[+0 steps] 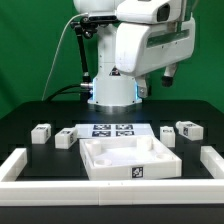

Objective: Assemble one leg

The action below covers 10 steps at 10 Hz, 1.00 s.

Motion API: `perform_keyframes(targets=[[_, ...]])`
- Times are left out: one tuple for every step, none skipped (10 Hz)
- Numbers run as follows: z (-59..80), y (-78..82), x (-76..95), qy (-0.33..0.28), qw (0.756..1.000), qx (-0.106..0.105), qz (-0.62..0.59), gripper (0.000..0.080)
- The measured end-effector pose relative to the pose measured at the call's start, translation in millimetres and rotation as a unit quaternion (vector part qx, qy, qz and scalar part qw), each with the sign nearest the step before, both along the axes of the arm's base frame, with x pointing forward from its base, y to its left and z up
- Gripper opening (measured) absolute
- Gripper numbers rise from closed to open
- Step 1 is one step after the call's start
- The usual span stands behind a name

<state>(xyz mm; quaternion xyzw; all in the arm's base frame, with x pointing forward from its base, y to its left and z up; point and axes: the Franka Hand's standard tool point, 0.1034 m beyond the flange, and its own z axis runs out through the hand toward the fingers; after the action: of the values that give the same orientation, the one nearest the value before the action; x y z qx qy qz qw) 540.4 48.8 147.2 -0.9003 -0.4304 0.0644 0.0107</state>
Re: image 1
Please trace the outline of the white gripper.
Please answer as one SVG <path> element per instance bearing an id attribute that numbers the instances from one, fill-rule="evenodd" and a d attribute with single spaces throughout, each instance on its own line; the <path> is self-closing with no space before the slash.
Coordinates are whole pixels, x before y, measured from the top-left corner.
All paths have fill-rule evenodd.
<path id="1" fill-rule="evenodd" d="M 177 62 L 189 58 L 194 50 L 195 20 L 183 22 L 177 32 L 169 32 L 168 24 L 144 25 L 121 23 L 117 29 L 115 66 L 128 76 L 138 77 L 138 96 L 150 95 L 151 71 L 166 67 L 162 85 L 171 87 Z"/>

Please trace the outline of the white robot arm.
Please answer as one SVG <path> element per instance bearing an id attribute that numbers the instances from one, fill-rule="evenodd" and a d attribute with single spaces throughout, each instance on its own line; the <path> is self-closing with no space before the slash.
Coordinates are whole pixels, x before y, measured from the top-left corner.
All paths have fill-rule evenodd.
<path id="1" fill-rule="evenodd" d="M 147 76 L 163 68 L 169 87 L 178 63 L 194 50 L 192 0 L 73 0 L 79 38 L 98 36 L 98 73 L 88 103 L 123 111 L 148 96 Z"/>

